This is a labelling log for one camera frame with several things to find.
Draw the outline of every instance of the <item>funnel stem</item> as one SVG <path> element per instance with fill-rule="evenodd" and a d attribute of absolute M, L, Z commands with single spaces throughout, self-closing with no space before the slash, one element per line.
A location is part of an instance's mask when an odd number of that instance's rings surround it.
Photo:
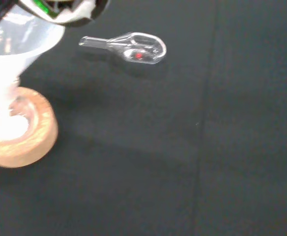
<path fill-rule="evenodd" d="M 4 122 L 10 117 L 10 105 L 17 97 L 19 78 L 7 81 L 0 80 L 0 121 Z"/>

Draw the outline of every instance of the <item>cork stand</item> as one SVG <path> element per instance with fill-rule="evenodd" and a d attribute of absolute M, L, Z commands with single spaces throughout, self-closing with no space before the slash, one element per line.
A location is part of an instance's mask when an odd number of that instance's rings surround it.
<path fill-rule="evenodd" d="M 0 143 L 0 166 L 18 168 L 30 165 L 44 157 L 53 147 L 58 125 L 49 101 L 38 92 L 18 87 L 18 94 L 29 99 L 38 113 L 38 124 L 33 133 L 16 143 Z"/>

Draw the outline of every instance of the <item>white powder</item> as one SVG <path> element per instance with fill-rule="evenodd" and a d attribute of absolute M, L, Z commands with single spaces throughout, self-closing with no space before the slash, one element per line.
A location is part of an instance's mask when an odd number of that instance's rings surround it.
<path fill-rule="evenodd" d="M 0 121 L 0 140 L 10 141 L 23 136 L 29 127 L 28 120 L 23 116 L 7 117 Z"/>

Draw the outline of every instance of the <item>red particle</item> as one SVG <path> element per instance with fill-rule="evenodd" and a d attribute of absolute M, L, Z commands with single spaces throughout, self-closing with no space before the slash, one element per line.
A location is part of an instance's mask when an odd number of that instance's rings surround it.
<path fill-rule="evenodd" d="M 143 57 L 143 54 L 142 53 L 136 53 L 135 57 L 137 59 L 141 59 Z"/>

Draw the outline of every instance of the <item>dark gray tabletop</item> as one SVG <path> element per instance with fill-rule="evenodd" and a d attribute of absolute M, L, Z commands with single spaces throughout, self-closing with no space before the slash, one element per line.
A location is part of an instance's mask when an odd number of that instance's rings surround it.
<path fill-rule="evenodd" d="M 59 138 L 0 169 L 0 236 L 287 235 L 287 1 L 218 2 L 113 1 L 21 76 Z M 130 31 L 166 60 L 78 48 Z"/>

